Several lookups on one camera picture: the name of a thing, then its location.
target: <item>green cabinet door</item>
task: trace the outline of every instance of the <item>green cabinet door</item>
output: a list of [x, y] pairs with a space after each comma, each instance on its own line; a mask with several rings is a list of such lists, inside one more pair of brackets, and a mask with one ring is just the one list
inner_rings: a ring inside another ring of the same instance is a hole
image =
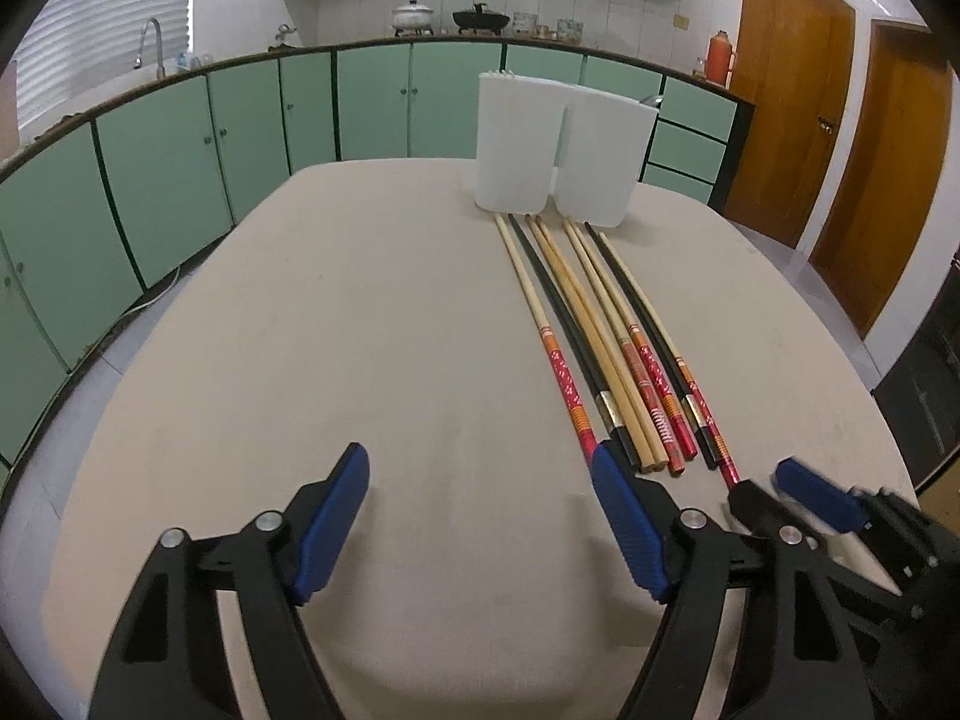
[[290, 177], [280, 112], [280, 68], [275, 60], [253, 62], [206, 78], [227, 200], [240, 223]]
[[114, 108], [97, 127], [117, 214], [148, 287], [229, 232], [206, 79]]
[[650, 162], [713, 183], [727, 147], [688, 129], [657, 122]]
[[575, 52], [538, 49], [532, 46], [507, 47], [506, 68], [518, 76], [579, 83], [584, 57]]
[[330, 55], [306, 53], [280, 60], [280, 93], [290, 170], [337, 158], [333, 140]]
[[65, 378], [0, 250], [0, 453], [7, 460], [16, 459]]
[[421, 43], [413, 52], [410, 155], [473, 159], [480, 74], [499, 70], [499, 45]]
[[713, 185], [704, 181], [698, 181], [696, 178], [690, 178], [687, 175], [680, 175], [673, 170], [666, 170], [664, 167], [656, 165], [647, 165], [643, 172], [642, 182], [655, 187], [663, 187], [672, 191], [678, 191], [687, 197], [693, 197], [700, 202], [707, 202], [710, 194], [713, 192]]
[[337, 52], [340, 156], [407, 156], [410, 45]]
[[700, 86], [666, 79], [661, 117], [707, 133], [721, 141], [730, 136], [736, 103]]
[[588, 56], [584, 67], [584, 86], [637, 101], [658, 94], [663, 80], [652, 70], [598, 56]]
[[37, 318], [70, 367], [140, 297], [89, 124], [0, 184], [0, 234]]

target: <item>window blinds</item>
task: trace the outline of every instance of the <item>window blinds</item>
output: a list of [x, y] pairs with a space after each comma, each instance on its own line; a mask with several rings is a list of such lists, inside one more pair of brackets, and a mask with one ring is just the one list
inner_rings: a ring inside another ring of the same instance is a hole
[[[50, 0], [17, 48], [20, 127], [114, 77], [129, 73], [140, 28], [150, 16], [163, 30], [164, 58], [187, 49], [187, 0]], [[143, 64], [157, 61], [154, 30]]]

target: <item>black pot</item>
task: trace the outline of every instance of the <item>black pot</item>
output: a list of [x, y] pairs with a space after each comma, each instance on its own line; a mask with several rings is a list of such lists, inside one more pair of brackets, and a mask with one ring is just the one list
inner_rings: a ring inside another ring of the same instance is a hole
[[459, 26], [460, 34], [463, 34], [465, 29], [486, 29], [499, 35], [504, 26], [510, 23], [510, 17], [484, 10], [483, 2], [479, 2], [473, 6], [473, 10], [454, 11], [453, 23]]

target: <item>drawer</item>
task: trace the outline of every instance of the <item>drawer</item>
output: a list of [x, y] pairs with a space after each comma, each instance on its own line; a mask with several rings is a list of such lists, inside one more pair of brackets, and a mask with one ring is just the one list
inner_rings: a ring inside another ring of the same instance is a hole
[[659, 93], [663, 80], [660, 73], [652, 70], [597, 56], [587, 57], [584, 69], [584, 86], [637, 101]]
[[736, 103], [692, 83], [666, 79], [661, 117], [726, 141], [733, 126]]
[[654, 130], [650, 162], [713, 183], [726, 150], [723, 143], [660, 121]]
[[693, 197], [693, 199], [699, 200], [700, 202], [707, 202], [710, 199], [710, 194], [713, 192], [712, 184], [698, 181], [696, 178], [690, 178], [686, 175], [680, 175], [678, 172], [666, 170], [656, 165], [647, 165], [647, 169], [643, 172], [642, 183], [676, 191], [677, 193], [685, 194], [687, 197]]

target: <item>pot lid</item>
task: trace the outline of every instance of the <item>pot lid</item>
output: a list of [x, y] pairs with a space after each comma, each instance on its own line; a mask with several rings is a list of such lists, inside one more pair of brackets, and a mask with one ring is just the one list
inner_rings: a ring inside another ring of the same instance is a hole
[[433, 13], [433, 8], [428, 5], [421, 5], [416, 0], [411, 0], [410, 4], [398, 5], [394, 8], [394, 13]]

